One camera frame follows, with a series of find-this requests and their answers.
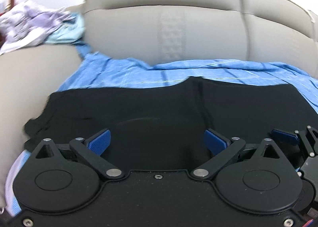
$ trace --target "white cloth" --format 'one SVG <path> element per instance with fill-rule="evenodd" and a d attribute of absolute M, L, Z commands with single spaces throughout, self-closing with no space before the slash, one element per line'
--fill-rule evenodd
<path fill-rule="evenodd" d="M 63 21 L 71 20 L 70 12 L 54 10 L 32 1 L 21 2 L 0 16 L 0 32 L 6 36 L 0 55 L 21 47 L 36 46 L 56 31 Z"/>

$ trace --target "gray couch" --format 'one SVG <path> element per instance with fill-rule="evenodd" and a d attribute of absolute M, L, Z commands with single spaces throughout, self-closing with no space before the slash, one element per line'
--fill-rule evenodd
<path fill-rule="evenodd" d="M 288 0 L 86 0 L 70 9 L 84 15 L 84 40 L 114 58 L 281 61 L 318 77 L 318 16 Z M 80 63 L 70 45 L 0 56 L 0 207 L 6 175 L 28 139 L 23 125 Z"/>

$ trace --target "black cloth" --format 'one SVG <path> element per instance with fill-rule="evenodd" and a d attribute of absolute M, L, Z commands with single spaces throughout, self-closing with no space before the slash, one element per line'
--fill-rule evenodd
<path fill-rule="evenodd" d="M 257 144 L 274 128 L 318 128 L 318 115 L 292 85 L 250 86 L 190 77 L 151 89 L 76 89 L 56 92 L 41 116 L 27 122 L 32 151 L 43 138 L 68 143 L 103 128 L 111 145 L 102 154 L 124 170 L 192 170 L 209 160 L 203 134 L 212 128 L 227 138 Z M 278 142 L 292 164 L 299 148 Z"/>

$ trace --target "teal cloth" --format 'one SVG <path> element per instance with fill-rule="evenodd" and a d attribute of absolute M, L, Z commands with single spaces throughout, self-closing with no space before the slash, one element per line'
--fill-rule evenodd
<path fill-rule="evenodd" d="M 85 31 L 84 19 L 79 12 L 72 13 L 71 21 L 64 21 L 63 24 L 50 34 L 45 44 L 69 44 L 79 40 Z"/>

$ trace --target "sofa backrest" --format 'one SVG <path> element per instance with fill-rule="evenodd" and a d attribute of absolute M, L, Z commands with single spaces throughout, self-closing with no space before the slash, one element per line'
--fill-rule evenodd
<path fill-rule="evenodd" d="M 289 0 L 86 0 L 82 11 L 84 40 L 114 58 L 280 61 L 318 76 L 318 16 Z"/>

